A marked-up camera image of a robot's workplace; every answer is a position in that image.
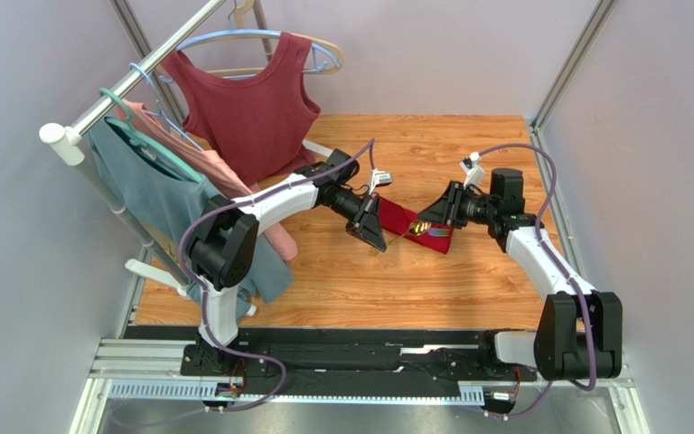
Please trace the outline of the red cloth napkin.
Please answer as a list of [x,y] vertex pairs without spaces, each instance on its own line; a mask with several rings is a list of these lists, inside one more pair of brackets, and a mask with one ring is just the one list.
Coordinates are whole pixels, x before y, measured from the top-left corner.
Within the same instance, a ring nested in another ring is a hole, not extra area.
[[[380,226],[384,231],[389,231],[395,235],[400,235],[408,228],[411,222],[417,219],[417,213],[386,198],[383,198],[379,203],[379,219]],[[447,226],[432,224],[432,227]],[[424,235],[420,236],[406,236],[403,239],[415,242],[418,245],[439,253],[447,254],[453,237],[453,229],[450,229],[452,230],[451,235],[446,238],[431,237],[425,233]]]

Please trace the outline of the gold spoon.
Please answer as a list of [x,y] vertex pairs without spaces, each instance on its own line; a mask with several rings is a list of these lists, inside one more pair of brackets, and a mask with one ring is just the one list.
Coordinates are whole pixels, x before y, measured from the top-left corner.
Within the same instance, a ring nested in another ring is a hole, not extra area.
[[405,238],[406,236],[420,236],[424,235],[427,233],[432,227],[431,222],[425,222],[421,220],[414,220],[411,222],[408,226],[408,228],[401,233],[400,235],[397,235],[394,239],[387,241],[386,246],[388,247],[391,243],[394,241],[400,240]]

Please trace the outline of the iridescent fork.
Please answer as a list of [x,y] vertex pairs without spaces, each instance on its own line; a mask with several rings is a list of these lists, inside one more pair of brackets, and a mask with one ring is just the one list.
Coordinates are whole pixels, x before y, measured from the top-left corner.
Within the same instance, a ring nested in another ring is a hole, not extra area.
[[447,227],[430,227],[427,230],[427,235],[437,238],[446,238],[451,235],[452,230]]

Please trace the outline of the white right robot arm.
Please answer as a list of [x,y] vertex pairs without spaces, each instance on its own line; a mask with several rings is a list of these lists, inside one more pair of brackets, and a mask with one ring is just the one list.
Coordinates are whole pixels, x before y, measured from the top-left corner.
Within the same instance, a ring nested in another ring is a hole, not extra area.
[[488,192],[479,189],[486,175],[481,157],[478,152],[464,157],[465,179],[450,182],[418,217],[453,229],[469,223],[485,226],[543,299],[536,330],[490,333],[494,358],[533,368],[546,381],[569,381],[581,388],[618,377],[623,367],[620,298],[582,278],[552,243],[540,214],[526,211],[522,171],[496,168]]

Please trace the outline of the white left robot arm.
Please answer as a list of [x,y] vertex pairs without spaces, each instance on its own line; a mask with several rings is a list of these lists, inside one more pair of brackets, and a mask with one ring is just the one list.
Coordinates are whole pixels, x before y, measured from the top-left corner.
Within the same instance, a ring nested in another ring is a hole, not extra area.
[[357,156],[335,149],[325,161],[303,166],[259,193],[209,200],[178,247],[180,268],[202,289],[199,333],[203,344],[239,355],[228,347],[238,336],[236,292],[252,267],[258,236],[272,225],[324,206],[346,220],[349,235],[379,252],[386,250],[379,196],[373,191],[357,194],[347,186],[358,165]]

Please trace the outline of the pink hanging shirt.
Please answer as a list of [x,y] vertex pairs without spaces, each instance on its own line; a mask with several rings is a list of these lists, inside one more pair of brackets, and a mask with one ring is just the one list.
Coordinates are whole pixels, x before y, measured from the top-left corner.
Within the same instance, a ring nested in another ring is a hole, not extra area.
[[[215,150],[198,150],[194,144],[188,144],[176,132],[175,127],[163,127],[154,115],[147,113],[143,103],[127,99],[123,99],[123,102],[133,114],[132,124],[136,129],[179,156],[192,169],[205,175],[226,197],[235,199],[260,192],[258,184],[244,184]],[[281,259],[289,261],[298,254],[295,240],[281,224],[273,224],[264,231],[264,235]]]

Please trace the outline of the maroon tank top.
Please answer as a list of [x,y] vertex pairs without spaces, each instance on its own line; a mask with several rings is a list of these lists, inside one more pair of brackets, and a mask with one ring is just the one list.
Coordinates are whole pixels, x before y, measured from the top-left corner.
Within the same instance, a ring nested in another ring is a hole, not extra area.
[[183,52],[161,63],[185,97],[182,129],[205,139],[245,184],[293,173],[314,156],[303,142],[321,114],[304,77],[228,80],[195,67]]

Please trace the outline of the light blue clothes hanger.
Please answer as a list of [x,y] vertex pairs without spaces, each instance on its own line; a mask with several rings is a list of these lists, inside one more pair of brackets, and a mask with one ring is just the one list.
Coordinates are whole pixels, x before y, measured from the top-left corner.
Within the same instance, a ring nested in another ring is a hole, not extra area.
[[[193,36],[184,42],[179,43],[175,50],[180,52],[187,48],[192,48],[194,46],[204,45],[212,42],[225,42],[234,40],[261,40],[262,42],[270,40],[279,40],[284,32],[273,31],[273,30],[261,30],[261,29],[235,29],[235,30],[222,30],[213,33],[206,33],[199,36]],[[304,74],[320,74],[320,75],[331,75],[340,71],[344,65],[345,57],[343,51],[334,43],[327,42],[326,40],[318,39],[309,35],[304,35],[300,33],[291,33],[291,35],[308,40],[311,52],[320,52],[328,61],[318,62],[317,57],[313,55],[314,67],[310,69],[304,69]],[[228,80],[240,80],[250,78],[253,75],[261,72],[262,68],[238,68],[238,69],[227,69],[227,70],[216,70],[210,71],[211,75],[226,78]]]

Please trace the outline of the grey-blue hanging shirt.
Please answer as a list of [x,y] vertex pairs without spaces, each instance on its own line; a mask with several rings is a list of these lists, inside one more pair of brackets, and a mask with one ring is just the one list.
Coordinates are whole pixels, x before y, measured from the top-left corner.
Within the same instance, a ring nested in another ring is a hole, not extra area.
[[[159,173],[123,142],[105,118],[85,138],[98,174],[112,193],[137,219],[172,241],[178,242],[187,228],[202,216],[208,201],[220,194],[204,175],[203,181],[195,183]],[[259,295],[270,303],[293,281],[291,269],[267,240],[258,237],[250,271],[239,283],[236,317],[246,314],[248,297]]]

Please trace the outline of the wooden clothes hanger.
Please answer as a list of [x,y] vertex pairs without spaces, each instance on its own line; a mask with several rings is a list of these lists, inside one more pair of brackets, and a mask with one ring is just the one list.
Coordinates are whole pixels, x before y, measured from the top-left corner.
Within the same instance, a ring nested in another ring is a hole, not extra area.
[[[242,1],[236,5],[230,12],[230,23],[233,25],[230,30],[273,30],[267,26],[267,20],[259,1]],[[267,58],[267,65],[261,67],[261,72],[246,79],[259,78],[263,75],[271,77],[272,73],[276,71],[284,77],[298,80],[305,75],[310,75],[304,74],[303,70],[314,67],[314,54],[318,62],[328,61],[328,58],[320,52],[310,51],[311,43],[308,40],[295,37],[288,31],[280,32],[284,32],[284,34],[279,40],[270,40],[269,42],[260,40]]]

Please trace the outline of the teal clothes hanger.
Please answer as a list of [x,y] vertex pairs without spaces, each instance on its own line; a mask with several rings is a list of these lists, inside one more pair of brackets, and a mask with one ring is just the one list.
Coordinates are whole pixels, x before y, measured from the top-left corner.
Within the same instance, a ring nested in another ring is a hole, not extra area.
[[204,176],[193,170],[181,158],[173,154],[155,139],[139,131],[133,125],[132,109],[114,92],[106,88],[100,88],[98,93],[111,99],[118,108],[123,109],[124,118],[105,117],[105,122],[118,133],[123,142],[129,146],[133,152],[143,159],[149,166],[159,173],[178,181],[189,181],[199,183],[204,180]]

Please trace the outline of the white clothes rack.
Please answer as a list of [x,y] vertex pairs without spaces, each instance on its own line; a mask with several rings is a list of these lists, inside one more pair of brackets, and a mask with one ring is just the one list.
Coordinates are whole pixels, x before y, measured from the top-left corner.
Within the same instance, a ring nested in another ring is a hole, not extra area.
[[148,79],[149,73],[159,65],[166,54],[174,50],[179,43],[187,40],[191,33],[223,5],[223,2],[221,0],[208,1],[185,24],[182,24],[179,29],[155,48],[150,46],[133,7],[128,1],[113,1],[111,5],[123,29],[127,32],[130,42],[133,43],[134,49],[142,56],[142,60],[136,62],[134,68],[128,71],[112,89],[102,89],[100,99],[80,115],[72,125],[65,127],[57,123],[48,123],[40,128],[39,136],[41,141],[49,145],[65,164],[77,169],[83,175],[85,180],[97,191],[109,210],[136,236],[143,249],[165,266],[165,270],[161,271],[141,260],[133,260],[126,263],[127,269],[141,279],[156,280],[165,285],[173,285],[175,288],[186,288],[189,284],[188,277],[179,269],[172,257],[166,253],[163,246],[155,240],[153,235],[101,180],[97,171],[91,167],[85,154],[80,150],[80,142],[84,139],[84,135],[120,104],[122,98],[141,80]]

